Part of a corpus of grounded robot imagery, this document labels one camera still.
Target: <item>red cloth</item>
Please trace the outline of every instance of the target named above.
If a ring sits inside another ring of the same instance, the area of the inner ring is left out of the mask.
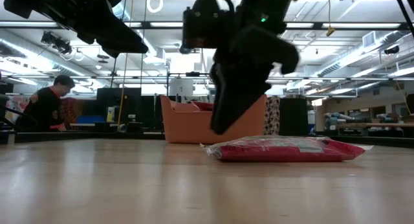
[[[207,102],[193,101],[193,104],[199,107],[200,111],[213,111],[213,104]]]
[[[340,162],[365,150],[326,137],[258,136],[215,144],[207,152],[224,161]]]

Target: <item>person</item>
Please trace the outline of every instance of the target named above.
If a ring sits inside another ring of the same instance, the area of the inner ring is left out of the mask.
[[[75,83],[69,76],[57,76],[53,86],[42,88],[30,97],[23,113],[32,119],[20,116],[16,120],[16,129],[29,132],[65,131],[60,113],[60,98],[70,93],[74,86]]]

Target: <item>ceiling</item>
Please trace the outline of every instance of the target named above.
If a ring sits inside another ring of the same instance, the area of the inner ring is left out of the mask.
[[[148,0],[122,0],[122,6],[125,6],[125,14],[131,21],[182,21],[182,12],[187,6],[191,6],[194,0],[162,0],[162,8],[155,13],[149,11],[146,6]],[[233,0],[234,3],[240,2],[240,0]],[[39,13],[33,12],[29,19],[23,19],[17,15],[4,10],[0,0],[0,22],[2,21],[50,21],[45,16]],[[150,1],[152,8],[156,8],[159,5],[159,0]],[[286,14],[285,21],[289,22],[324,22],[327,23],[329,16],[331,21],[334,22],[352,22],[352,23],[400,23],[405,22],[404,16],[402,15],[397,2],[395,0],[330,0],[331,7],[329,8],[329,0],[299,0],[292,2]],[[408,11],[410,17],[413,18],[413,12]],[[4,30],[7,33],[11,33],[17,36],[22,42],[29,42],[31,47],[37,47],[44,49],[40,56],[44,53],[50,53],[54,55],[58,60],[60,59],[59,54],[52,48],[46,47],[40,42],[40,39],[45,31],[42,28],[5,28],[3,27],[0,31]],[[73,58],[73,54],[64,56],[66,60],[69,60],[66,64],[67,67],[73,67],[73,70],[78,68],[85,69],[89,73],[87,76],[98,75],[98,76],[109,76],[113,69],[117,75],[124,75],[124,71],[127,71],[127,76],[165,76],[168,67],[165,65],[148,64],[142,61],[145,55],[141,54],[121,54],[115,60],[113,58],[107,59],[107,63],[99,63],[100,60],[97,58],[98,54],[106,55],[99,45],[88,45],[76,37],[76,33],[70,30],[48,30],[52,31],[53,34],[59,36],[65,40],[70,41],[74,52],[76,49],[80,50],[83,54],[83,59],[80,61]],[[147,29],[137,30],[143,37],[149,42],[154,49],[164,49],[165,58],[171,59],[172,63],[181,62],[179,65],[187,68],[188,71],[182,69],[182,72],[194,71],[195,63],[200,63],[202,60],[198,56],[198,60],[194,59],[194,55],[179,55],[177,45],[181,44],[182,32],[181,29]],[[300,50],[301,61],[298,65],[297,71],[288,76],[290,77],[304,77],[314,76],[315,72],[321,70],[321,68],[327,65],[329,62],[337,60],[344,54],[347,54],[350,50],[359,46],[362,43],[362,37],[370,33],[367,30],[337,30],[329,37],[326,36],[326,30],[288,30],[282,34],[282,38],[292,42]],[[405,37],[398,41],[399,44],[408,45],[402,47],[405,50],[400,51],[402,54],[411,53],[412,41]],[[203,50],[204,61],[206,61],[206,67],[200,72],[208,71],[212,64],[212,55],[214,50]],[[335,71],[331,73],[335,76],[351,77],[355,73],[363,71],[365,69],[372,68],[372,66],[378,65],[383,62],[383,59],[379,56],[379,52],[372,52],[369,55],[365,55],[353,63],[348,63],[345,67],[340,69],[340,73]],[[182,64],[183,61],[191,61],[191,66]],[[71,74],[72,70],[66,70],[70,75],[76,76],[79,74]],[[34,75],[37,75],[39,71],[33,71]],[[271,73],[271,76],[280,76],[278,73],[278,67]],[[123,81],[117,79],[114,81],[116,85],[121,84]],[[137,84],[140,80],[127,79],[126,83]],[[142,79],[145,84],[164,84],[166,83],[165,78],[151,78]],[[273,84],[288,84],[287,79],[273,79]],[[312,89],[313,84],[307,83],[302,85],[302,88]],[[322,81],[320,86],[329,85],[326,81]]]

